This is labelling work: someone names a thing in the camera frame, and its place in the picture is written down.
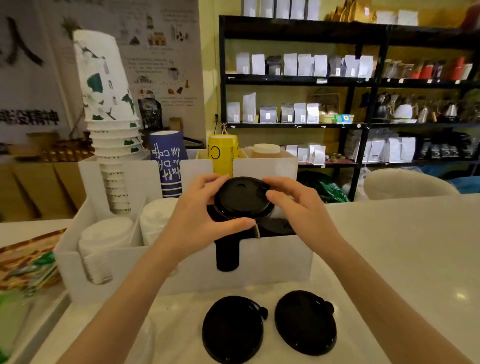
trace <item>white countertop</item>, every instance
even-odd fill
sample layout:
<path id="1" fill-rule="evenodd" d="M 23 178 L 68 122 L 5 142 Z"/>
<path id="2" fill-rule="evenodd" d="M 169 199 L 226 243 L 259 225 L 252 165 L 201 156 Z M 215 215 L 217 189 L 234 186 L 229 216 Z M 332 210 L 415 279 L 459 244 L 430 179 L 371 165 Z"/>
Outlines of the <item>white countertop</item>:
<path id="1" fill-rule="evenodd" d="M 0 223 L 0 247 L 69 227 L 71 220 L 39 220 Z M 7 364 L 28 364 L 70 304 L 62 284 L 41 290 Z"/>
<path id="2" fill-rule="evenodd" d="M 480 194 L 329 205 L 343 236 L 392 287 L 466 356 L 480 363 Z M 278 300 L 308 290 L 333 303 L 338 339 L 320 358 L 300 354 L 275 329 Z M 227 295 L 269 310 L 264 340 L 249 363 L 388 363 L 333 272 L 315 257 L 310 282 L 158 297 L 154 364 L 215 363 L 202 345 L 203 318 Z M 98 309 L 71 305 L 32 361 L 54 364 Z"/>

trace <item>white chair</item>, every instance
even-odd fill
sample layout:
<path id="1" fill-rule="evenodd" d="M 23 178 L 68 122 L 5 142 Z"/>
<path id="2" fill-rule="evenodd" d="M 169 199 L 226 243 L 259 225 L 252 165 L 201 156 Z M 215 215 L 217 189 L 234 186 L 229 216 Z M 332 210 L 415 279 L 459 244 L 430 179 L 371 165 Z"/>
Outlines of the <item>white chair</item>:
<path id="1" fill-rule="evenodd" d="M 365 177 L 363 187 L 369 200 L 460 194 L 439 178 L 402 169 L 374 170 Z"/>

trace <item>forearm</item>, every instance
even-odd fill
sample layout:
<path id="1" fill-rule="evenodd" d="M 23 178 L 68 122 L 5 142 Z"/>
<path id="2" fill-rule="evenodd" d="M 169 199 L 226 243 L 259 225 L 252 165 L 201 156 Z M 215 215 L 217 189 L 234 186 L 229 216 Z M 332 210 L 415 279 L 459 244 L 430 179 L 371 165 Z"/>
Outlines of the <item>forearm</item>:
<path id="1" fill-rule="evenodd" d="M 342 238 L 322 252 L 392 364 L 471 364 Z"/>
<path id="2" fill-rule="evenodd" d="M 150 247 L 57 364 L 123 364 L 177 263 L 159 242 Z"/>

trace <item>yellow paper cup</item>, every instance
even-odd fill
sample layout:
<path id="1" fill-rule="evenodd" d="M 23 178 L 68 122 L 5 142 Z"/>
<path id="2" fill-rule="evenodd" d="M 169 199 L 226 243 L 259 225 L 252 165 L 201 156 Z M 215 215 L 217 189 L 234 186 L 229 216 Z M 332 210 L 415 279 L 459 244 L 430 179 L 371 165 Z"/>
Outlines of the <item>yellow paper cup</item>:
<path id="1" fill-rule="evenodd" d="M 213 172 L 233 177 L 233 160 L 238 158 L 236 135 L 220 134 L 208 137 L 208 158 L 213 161 Z"/>

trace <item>white organizer box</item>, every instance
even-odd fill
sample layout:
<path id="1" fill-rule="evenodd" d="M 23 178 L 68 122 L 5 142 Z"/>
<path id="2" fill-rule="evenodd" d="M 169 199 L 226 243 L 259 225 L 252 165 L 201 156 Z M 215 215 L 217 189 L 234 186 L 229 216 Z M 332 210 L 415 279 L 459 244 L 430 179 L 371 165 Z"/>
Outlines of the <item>white organizer box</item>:
<path id="1" fill-rule="evenodd" d="M 246 155 L 251 151 L 244 150 Z M 189 160 L 180 162 L 182 187 L 187 189 L 199 173 L 211 173 L 212 161 L 193 159 L 205 150 L 192 150 Z M 240 158 L 234 160 L 234 176 L 263 178 L 291 177 L 297 174 L 297 158 L 282 151 L 284 158 Z M 86 276 L 77 244 L 81 232 L 99 220 L 114 217 L 108 207 L 102 174 L 95 157 L 79 162 L 87 200 L 72 225 L 64 233 L 54 250 L 63 281 L 74 303 L 92 304 L 106 301 L 133 269 L 135 263 L 149 249 L 142 244 L 139 215 L 145 204 L 162 198 L 158 164 L 155 161 L 129 161 L 123 164 L 126 187 L 131 198 L 134 221 L 132 247 L 112 250 L 107 258 L 113 279 L 95 285 Z M 189 256 L 178 266 L 178 273 L 167 278 L 159 295 L 229 289 L 286 281 L 310 279 L 313 254 L 297 236 L 247 239 L 240 242 L 240 266 L 233 272 L 216 268 L 216 249 L 206 249 Z"/>

